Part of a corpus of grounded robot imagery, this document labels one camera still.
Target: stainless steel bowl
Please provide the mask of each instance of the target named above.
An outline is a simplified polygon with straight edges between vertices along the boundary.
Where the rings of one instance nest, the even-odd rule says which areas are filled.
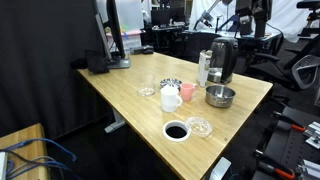
[[[230,107],[235,95],[234,90],[222,85],[206,88],[206,102],[215,107]]]
[[[180,84],[182,82],[178,79],[173,79],[173,78],[168,78],[168,79],[164,79],[160,82],[160,86],[161,88],[165,87],[165,86],[170,86],[170,87],[176,87],[180,90]]]

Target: desk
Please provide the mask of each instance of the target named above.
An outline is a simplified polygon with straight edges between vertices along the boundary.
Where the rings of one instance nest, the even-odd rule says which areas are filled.
[[[230,108],[215,108],[206,103],[205,88],[199,87],[190,102],[184,102],[176,112],[166,113],[161,110],[160,81],[177,78],[196,83],[198,65],[158,53],[130,55],[130,59],[129,69],[99,75],[87,69],[79,72],[182,179],[201,179],[207,173],[272,87],[271,83],[234,74],[227,85],[237,93]],[[138,93],[139,79],[145,74],[154,74],[158,85],[156,93],[147,98]],[[163,136],[166,122],[183,121],[189,116],[205,118],[213,127],[211,135],[205,139],[191,135],[180,143]]]
[[[43,128],[41,124],[35,124],[33,126],[30,126],[28,128],[22,129],[20,131],[14,132],[12,134],[9,134],[7,136],[0,138],[0,148],[6,148],[10,145],[16,144],[18,142],[21,142],[27,139],[43,138],[43,137],[44,137],[44,133],[43,133]],[[42,141],[32,142],[31,144],[25,147],[15,149],[14,152],[18,153],[19,155],[21,155],[22,157],[28,160],[34,159],[39,156],[47,155],[45,143]],[[23,161],[19,160],[18,158],[12,155],[8,156],[8,160],[12,160],[15,164],[15,167],[18,167],[24,163]],[[46,179],[49,179],[49,173],[45,167],[39,166],[37,168],[27,171],[26,173],[19,175],[14,179],[15,180],[19,180],[19,179],[46,180]]]

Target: electric kettle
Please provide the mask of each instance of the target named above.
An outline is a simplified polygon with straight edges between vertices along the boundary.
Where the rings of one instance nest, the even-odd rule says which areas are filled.
[[[232,37],[218,37],[213,40],[211,50],[207,80],[223,84],[231,82],[238,56],[238,40]]]

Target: black wall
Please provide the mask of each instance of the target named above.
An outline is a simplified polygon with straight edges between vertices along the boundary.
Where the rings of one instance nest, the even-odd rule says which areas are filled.
[[[95,91],[69,66],[86,48],[101,49],[91,0],[0,0],[0,136],[94,120]]]

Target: white cup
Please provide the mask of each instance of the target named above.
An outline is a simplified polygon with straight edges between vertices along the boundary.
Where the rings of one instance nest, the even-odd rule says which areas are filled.
[[[179,90],[176,87],[165,86],[161,92],[161,107],[165,112],[174,112],[178,106],[182,105],[182,99],[178,95]]]

